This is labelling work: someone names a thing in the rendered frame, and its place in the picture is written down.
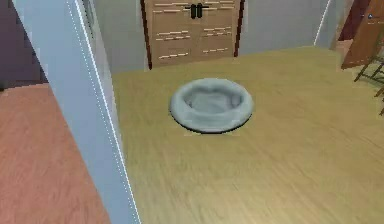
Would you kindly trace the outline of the grey round pet bed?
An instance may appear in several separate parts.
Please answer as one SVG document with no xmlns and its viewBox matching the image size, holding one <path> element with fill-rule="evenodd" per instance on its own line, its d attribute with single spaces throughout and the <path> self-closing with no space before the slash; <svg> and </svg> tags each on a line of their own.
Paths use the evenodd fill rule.
<svg viewBox="0 0 384 224">
<path fill-rule="evenodd" d="M 255 107 L 242 85 L 223 78 L 202 78 L 181 85 L 169 112 L 181 126 L 198 133 L 225 133 L 245 124 Z"/>
</svg>

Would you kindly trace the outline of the brown wooden double door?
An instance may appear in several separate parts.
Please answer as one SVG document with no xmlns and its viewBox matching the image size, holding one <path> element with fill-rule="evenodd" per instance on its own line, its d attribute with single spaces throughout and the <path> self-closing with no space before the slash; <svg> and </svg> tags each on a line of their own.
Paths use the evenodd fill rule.
<svg viewBox="0 0 384 224">
<path fill-rule="evenodd" d="M 140 0 L 148 67 L 236 57 L 246 0 Z M 202 18 L 186 6 L 202 3 Z"/>
</svg>

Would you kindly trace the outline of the brown wooden open door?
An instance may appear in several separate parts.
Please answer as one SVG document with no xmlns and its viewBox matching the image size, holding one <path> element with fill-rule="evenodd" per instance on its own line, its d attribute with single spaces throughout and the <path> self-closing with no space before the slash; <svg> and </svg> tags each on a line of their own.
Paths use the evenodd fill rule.
<svg viewBox="0 0 384 224">
<path fill-rule="evenodd" d="M 384 0 L 353 0 L 340 40 L 352 40 L 342 69 L 367 64 L 379 48 L 377 41 L 384 32 Z"/>
</svg>

